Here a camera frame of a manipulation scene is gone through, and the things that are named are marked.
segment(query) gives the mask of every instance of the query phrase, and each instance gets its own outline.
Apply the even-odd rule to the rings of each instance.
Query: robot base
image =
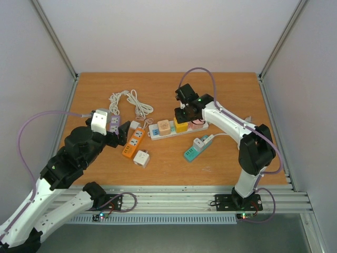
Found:
[[[259,194],[253,194],[251,196],[251,199],[240,209],[236,207],[235,203],[232,200],[231,194],[216,194],[215,201],[212,202],[214,203],[212,206],[216,206],[217,211],[256,211],[256,208],[252,206],[251,202],[254,202],[256,204],[258,211],[263,210],[261,197]]]

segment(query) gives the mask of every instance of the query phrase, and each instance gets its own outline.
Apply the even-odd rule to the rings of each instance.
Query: coiled white cable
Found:
[[[119,92],[119,93],[112,93],[112,95],[109,98],[109,100],[111,102],[111,104],[109,106],[109,110],[110,110],[111,113],[113,113],[115,115],[120,114],[120,111],[118,109],[118,103],[119,103],[122,95],[127,96],[127,99],[126,99],[127,102],[129,102],[130,104],[133,104],[135,106],[136,119],[144,121],[143,129],[145,129],[148,125],[153,123],[152,118],[148,118],[148,119],[146,118],[146,116],[148,114],[153,112],[153,107],[148,105],[148,104],[144,104],[144,103],[139,102],[138,99],[137,99],[137,92],[135,90],[131,90],[131,92],[122,91],[122,92]]]

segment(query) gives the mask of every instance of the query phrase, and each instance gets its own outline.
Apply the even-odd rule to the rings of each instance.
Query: power strip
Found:
[[[121,124],[121,116],[113,115],[111,116],[110,125],[109,125],[109,132],[115,132],[117,135],[119,134],[118,127]]]
[[[144,136],[145,131],[141,128],[137,128],[131,136],[130,140],[128,141],[127,145],[125,145],[122,155],[128,158],[132,158],[138,150],[141,141],[144,139]]]
[[[204,135],[200,140],[203,142],[208,138],[208,135]],[[207,144],[205,144],[199,151],[195,147],[190,147],[185,153],[184,158],[188,162],[192,162],[195,158],[197,158],[198,155],[200,155],[206,148],[208,148],[209,145],[211,145],[213,142],[213,139],[210,140]]]
[[[157,125],[157,124],[149,125],[149,126],[148,126],[149,132],[148,132],[147,134],[148,134],[148,136],[151,137],[151,140],[156,141],[156,140],[165,139],[165,138],[169,138],[169,137],[174,137],[174,136],[178,136],[178,135],[182,135],[182,134],[199,132],[199,131],[206,130],[206,129],[209,128],[209,125],[207,124],[207,122],[205,122],[205,124],[203,124],[203,127],[202,127],[202,128],[194,129],[194,130],[193,130],[193,129],[189,126],[189,127],[187,128],[187,131],[177,133],[177,132],[175,131],[175,128],[174,128],[174,121],[171,120],[169,123],[170,123],[170,127],[171,127],[171,133],[168,134],[168,135],[162,135],[162,136],[159,135],[159,129],[158,129],[158,125]]]

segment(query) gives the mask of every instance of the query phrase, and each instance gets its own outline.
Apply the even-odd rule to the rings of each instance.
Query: orange power strip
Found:
[[[131,136],[130,140],[128,141],[127,145],[125,146],[122,155],[132,158],[133,155],[138,150],[139,145],[141,144],[142,139],[145,136],[145,131],[141,128],[137,128],[133,135]]]

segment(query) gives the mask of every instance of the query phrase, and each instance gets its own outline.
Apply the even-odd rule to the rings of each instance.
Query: white wall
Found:
[[[265,83],[301,191],[337,252],[337,2],[309,1]]]
[[[31,190],[15,150],[16,134],[33,114],[63,109],[73,83],[30,1],[0,3],[0,224]],[[32,122],[22,153],[34,175],[43,169],[59,122],[46,116]]]
[[[77,72],[263,68],[298,0],[40,0]]]

